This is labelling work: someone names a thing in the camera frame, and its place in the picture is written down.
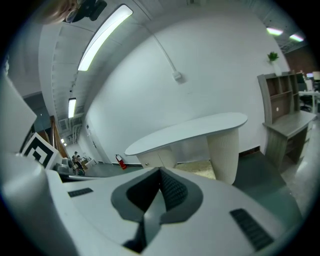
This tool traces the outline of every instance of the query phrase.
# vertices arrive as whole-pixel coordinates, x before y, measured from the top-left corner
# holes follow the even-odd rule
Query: white oval table
[[[177,161],[170,144],[206,136],[217,180],[232,184],[238,167],[238,128],[247,120],[245,114],[233,112],[192,119],[151,133],[130,145],[124,153],[137,156],[144,168],[173,168]]]

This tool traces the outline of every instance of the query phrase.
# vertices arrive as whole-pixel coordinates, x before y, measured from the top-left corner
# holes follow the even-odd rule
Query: ceiling light
[[[68,105],[68,117],[73,118],[75,114],[75,108],[76,108],[76,98],[70,98],[69,99],[69,105]]]
[[[301,38],[300,36],[297,36],[296,34],[290,35],[290,38],[298,42],[302,42],[304,40],[303,38]]]
[[[86,47],[78,67],[79,71],[88,70],[92,60],[104,41],[126,18],[132,15],[132,13],[133,11],[123,4],[106,19]]]
[[[271,27],[267,27],[266,30],[268,30],[268,32],[272,35],[276,35],[276,36],[280,36],[283,31],[280,29],[276,29],[276,28],[271,28]]]

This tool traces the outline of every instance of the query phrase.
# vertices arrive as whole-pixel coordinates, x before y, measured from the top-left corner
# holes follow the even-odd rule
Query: brown wall
[[[302,70],[305,74],[320,71],[311,48],[307,45],[284,55],[291,70],[296,73]]]

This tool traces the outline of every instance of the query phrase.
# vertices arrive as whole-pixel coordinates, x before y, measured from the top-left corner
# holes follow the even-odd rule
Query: red fire extinguisher
[[[118,161],[118,163],[120,164],[122,170],[126,169],[127,166],[125,165],[124,161],[122,160],[121,156],[119,154],[115,155],[115,159]]]

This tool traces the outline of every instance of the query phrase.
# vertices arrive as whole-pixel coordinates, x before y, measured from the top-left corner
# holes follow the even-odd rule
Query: white vase
[[[282,75],[282,71],[277,63],[277,61],[271,61],[271,65],[273,66],[274,73],[277,77]]]

